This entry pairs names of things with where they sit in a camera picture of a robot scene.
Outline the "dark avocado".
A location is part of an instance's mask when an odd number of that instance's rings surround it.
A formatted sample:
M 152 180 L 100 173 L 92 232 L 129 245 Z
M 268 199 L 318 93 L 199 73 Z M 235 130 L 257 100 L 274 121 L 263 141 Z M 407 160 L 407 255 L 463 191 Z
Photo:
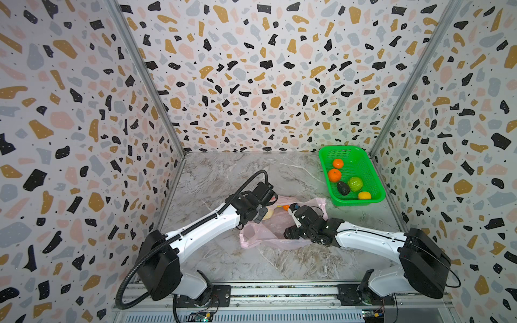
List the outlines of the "dark avocado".
M 347 196 L 351 192 L 350 186 L 343 181 L 339 181 L 337 183 L 336 187 L 337 187 L 337 192 L 342 196 Z

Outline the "white cauliflower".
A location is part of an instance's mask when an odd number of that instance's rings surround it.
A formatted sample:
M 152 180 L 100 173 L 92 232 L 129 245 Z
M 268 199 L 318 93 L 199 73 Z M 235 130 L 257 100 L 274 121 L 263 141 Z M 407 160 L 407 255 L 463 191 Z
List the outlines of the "white cauliflower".
M 268 207 L 267 208 L 267 212 L 266 212 L 266 214 L 263 217 L 263 221 L 266 221 L 266 220 L 270 219 L 273 216 L 274 212 L 275 212 L 275 208 L 274 207 Z

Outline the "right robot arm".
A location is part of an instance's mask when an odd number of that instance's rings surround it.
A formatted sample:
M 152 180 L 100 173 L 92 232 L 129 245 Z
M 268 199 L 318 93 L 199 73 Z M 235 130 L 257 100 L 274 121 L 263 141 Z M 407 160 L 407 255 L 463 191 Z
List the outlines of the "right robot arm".
M 288 240 L 309 240 L 322 246 L 357 249 L 394 262 L 389 269 L 366 271 L 351 302 L 373 304 L 397 293 L 417 292 L 432 299 L 445 294 L 451 259 L 422 230 L 389 232 L 360 227 L 342 219 L 325 219 L 315 207 L 291 204 L 294 226 L 284 231 Z

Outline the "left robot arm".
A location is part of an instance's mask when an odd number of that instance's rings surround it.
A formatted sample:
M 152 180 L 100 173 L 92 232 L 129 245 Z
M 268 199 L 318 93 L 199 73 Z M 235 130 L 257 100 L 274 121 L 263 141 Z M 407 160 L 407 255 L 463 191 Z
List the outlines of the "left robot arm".
M 192 299 L 199 306 L 205 305 L 213 293 L 212 283 L 200 271 L 183 271 L 183 262 L 220 234 L 251 221 L 260 222 L 267 213 L 267 207 L 277 198 L 272 184 L 259 182 L 253 191 L 240 192 L 236 198 L 229 196 L 226 199 L 230 203 L 228 207 L 220 205 L 189 226 L 167 234 L 153 231 L 142 243 L 138 260 L 161 243 L 167 241 L 168 245 L 137 269 L 147 294 L 154 301 L 176 294 Z

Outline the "yellow red mango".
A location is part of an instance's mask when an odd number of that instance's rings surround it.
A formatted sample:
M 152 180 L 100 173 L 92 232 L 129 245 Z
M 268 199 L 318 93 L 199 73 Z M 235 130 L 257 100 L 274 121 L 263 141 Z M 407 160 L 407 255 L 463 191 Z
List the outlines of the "yellow red mango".
M 370 192 L 367 191 L 361 191 L 358 193 L 358 199 L 359 200 L 370 200 L 372 198 L 372 195 Z

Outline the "orange tangerine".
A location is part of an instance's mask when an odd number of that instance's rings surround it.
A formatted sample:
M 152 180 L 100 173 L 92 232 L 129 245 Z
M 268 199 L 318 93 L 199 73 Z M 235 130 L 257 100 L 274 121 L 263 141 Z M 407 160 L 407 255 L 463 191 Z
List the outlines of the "orange tangerine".
M 340 170 L 340 169 L 342 169 L 342 168 L 343 168 L 344 163 L 343 163 L 343 160 L 342 160 L 342 159 L 337 158 L 337 159 L 334 159 L 334 160 L 333 160 L 332 165 L 333 165 L 333 167 L 334 167 L 335 169 Z
M 337 183 L 341 181 L 342 173 L 339 169 L 333 168 L 328 171 L 327 176 L 330 182 Z

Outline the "green lime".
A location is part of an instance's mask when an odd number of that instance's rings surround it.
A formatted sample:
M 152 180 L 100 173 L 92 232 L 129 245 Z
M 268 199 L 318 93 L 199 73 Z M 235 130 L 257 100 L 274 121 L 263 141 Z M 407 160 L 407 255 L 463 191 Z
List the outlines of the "green lime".
M 351 192 L 359 192 L 363 189 L 364 182 L 361 178 L 354 176 L 348 180 L 347 185 L 349 186 Z

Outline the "pink plastic bag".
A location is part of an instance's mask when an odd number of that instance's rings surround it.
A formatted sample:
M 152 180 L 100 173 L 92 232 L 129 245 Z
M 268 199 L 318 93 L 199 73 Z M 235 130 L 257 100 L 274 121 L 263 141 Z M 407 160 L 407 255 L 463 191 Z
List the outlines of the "pink plastic bag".
M 294 197 L 279 196 L 276 204 L 269 206 L 274 207 L 273 216 L 261 223 L 249 222 L 239 233 L 240 246 L 245 249 L 257 246 L 269 246 L 280 250 L 294 250 L 310 245 L 309 240 L 287 240 L 284 238 L 284 231 L 295 223 L 284 206 L 292 203 L 298 203 L 300 206 L 308 205 L 311 207 L 320 207 L 323 210 L 323 217 L 328 219 L 326 211 L 327 200 L 325 198 L 314 198 L 306 202 L 301 202 Z

